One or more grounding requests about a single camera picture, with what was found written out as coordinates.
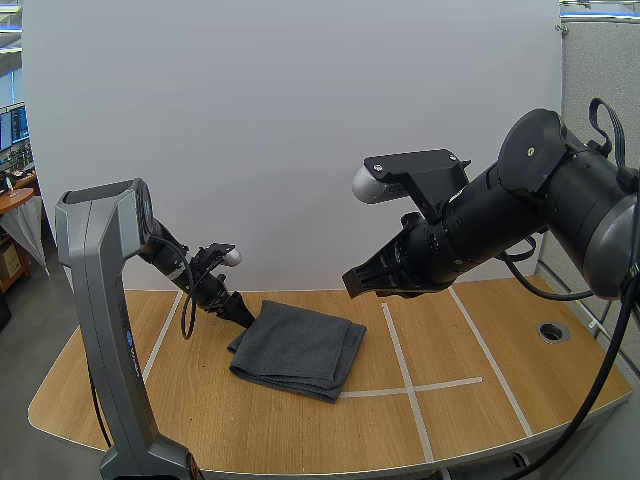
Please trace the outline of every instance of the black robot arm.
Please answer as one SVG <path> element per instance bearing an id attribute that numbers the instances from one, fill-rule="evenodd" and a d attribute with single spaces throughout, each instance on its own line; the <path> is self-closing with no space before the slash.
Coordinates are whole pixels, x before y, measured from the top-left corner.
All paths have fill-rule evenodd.
<path id="1" fill-rule="evenodd" d="M 447 288 L 461 274 L 547 227 L 593 292 L 618 298 L 628 281 L 637 178 L 580 142 L 557 113 L 533 110 L 507 135 L 498 161 L 472 182 L 447 150 L 368 158 L 355 196 L 378 203 L 410 196 L 420 213 L 343 280 L 354 297 L 411 297 Z"/>
<path id="2" fill-rule="evenodd" d="M 150 233 L 149 240 L 138 254 L 140 258 L 156 267 L 204 311 L 214 312 L 245 328 L 253 323 L 254 317 L 245 306 L 242 295 L 239 292 L 230 294 L 224 284 L 225 276 L 211 273 L 219 265 L 234 267 L 240 263 L 242 256 L 235 245 L 213 243 L 207 248 L 200 247 L 198 253 L 191 257 L 188 248 L 180 244 L 159 221 L 154 219 Z M 195 288 L 190 285 L 189 277 Z M 189 333 L 183 333 L 189 336 L 192 329 L 193 323 Z"/>

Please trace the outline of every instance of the wooden table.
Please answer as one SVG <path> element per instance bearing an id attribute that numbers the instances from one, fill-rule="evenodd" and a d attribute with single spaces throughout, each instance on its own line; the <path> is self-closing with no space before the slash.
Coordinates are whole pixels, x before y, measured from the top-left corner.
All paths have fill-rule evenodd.
<path id="1" fill-rule="evenodd" d="M 350 300 L 345 291 L 244 294 L 255 314 L 270 299 L 366 325 L 344 393 L 332 405 L 235 377 L 226 346 L 242 328 L 199 311 L 184 341 L 179 297 L 127 292 L 138 356 L 160 431 L 186 445 L 201 468 L 218 472 L 427 472 L 514 451 L 561 431 L 604 356 L 565 305 L 531 295 L 514 279 L 412 300 Z M 548 321 L 566 325 L 570 339 L 546 343 L 536 326 Z M 590 418 L 630 392 L 614 369 Z M 106 448 L 79 331 L 34 397 L 29 420 L 71 442 Z"/>
<path id="2" fill-rule="evenodd" d="M 0 196 L 0 215 L 19 207 L 33 197 L 33 188 L 18 188 Z"/>

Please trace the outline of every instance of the gray stand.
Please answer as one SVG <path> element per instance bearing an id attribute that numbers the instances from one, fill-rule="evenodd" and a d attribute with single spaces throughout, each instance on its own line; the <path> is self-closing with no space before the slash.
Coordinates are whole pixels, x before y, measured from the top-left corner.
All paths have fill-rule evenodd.
<path id="1" fill-rule="evenodd" d="M 71 268 L 89 368 L 114 443 L 100 465 L 105 480 L 200 478 L 188 449 L 158 432 L 129 324 L 122 269 L 148 240 L 152 221 L 141 179 L 68 192 L 56 206 L 59 259 Z"/>

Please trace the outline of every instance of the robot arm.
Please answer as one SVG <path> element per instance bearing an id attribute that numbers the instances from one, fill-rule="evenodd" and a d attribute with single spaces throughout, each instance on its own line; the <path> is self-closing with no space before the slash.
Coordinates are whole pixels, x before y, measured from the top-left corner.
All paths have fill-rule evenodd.
<path id="1" fill-rule="evenodd" d="M 447 150 L 366 159 L 354 195 L 365 203 L 408 195 L 420 214 L 405 215 L 398 235 L 343 276 L 349 294 L 439 291 L 549 228 L 592 291 L 618 298 L 629 272 L 637 178 L 589 145 L 558 114 L 539 109 L 513 126 L 498 161 L 472 182 L 469 162 Z"/>
<path id="2" fill-rule="evenodd" d="M 173 248 L 158 239 L 171 243 Z M 154 219 L 149 240 L 142 246 L 138 256 L 156 267 L 187 294 L 190 288 L 187 272 L 189 268 L 192 278 L 197 282 L 195 291 L 191 293 L 196 305 L 206 312 L 215 312 L 221 318 L 248 328 L 254 318 L 244 305 L 240 293 L 230 294 L 224 284 L 225 276 L 222 274 L 215 276 L 211 273 L 211 270 L 218 265 L 235 267 L 242 261 L 242 256 L 235 245 L 213 243 L 206 249 L 200 247 L 195 257 L 191 257 L 185 250 L 184 258 L 189 262 L 188 266 L 184 265 L 183 258 L 176 248 L 185 250 L 171 232 Z"/>
<path id="3" fill-rule="evenodd" d="M 224 277 L 210 273 L 218 264 L 239 263 L 239 253 L 233 245 L 213 244 L 188 258 L 186 249 L 155 220 L 149 189 L 139 178 L 65 193 L 56 206 L 56 237 L 60 263 L 71 268 L 92 387 L 113 439 L 100 465 L 102 477 L 201 479 L 189 450 L 158 431 L 129 322 L 122 270 L 129 258 L 140 255 L 185 292 L 194 290 L 192 298 L 206 311 L 249 326 L 253 316 L 240 294 L 230 295 Z"/>

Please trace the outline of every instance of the gray towel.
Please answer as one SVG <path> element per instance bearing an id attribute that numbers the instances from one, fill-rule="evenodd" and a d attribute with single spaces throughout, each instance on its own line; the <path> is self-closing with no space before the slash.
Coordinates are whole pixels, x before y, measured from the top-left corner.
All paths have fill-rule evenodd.
<path id="1" fill-rule="evenodd" d="M 366 332 L 340 317 L 264 300 L 229 345 L 231 371 L 250 382 L 335 402 Z"/>

